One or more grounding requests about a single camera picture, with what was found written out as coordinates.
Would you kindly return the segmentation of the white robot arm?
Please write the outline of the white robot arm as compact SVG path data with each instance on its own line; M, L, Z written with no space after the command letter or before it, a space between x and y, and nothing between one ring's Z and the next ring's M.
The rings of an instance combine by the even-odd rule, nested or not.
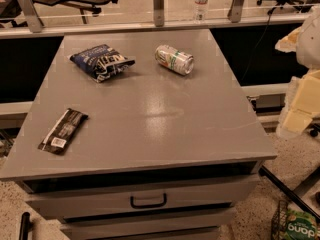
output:
M293 76L288 84L276 134L295 138L320 116L320 7L316 6L300 27L279 39L275 49L294 52L306 73Z

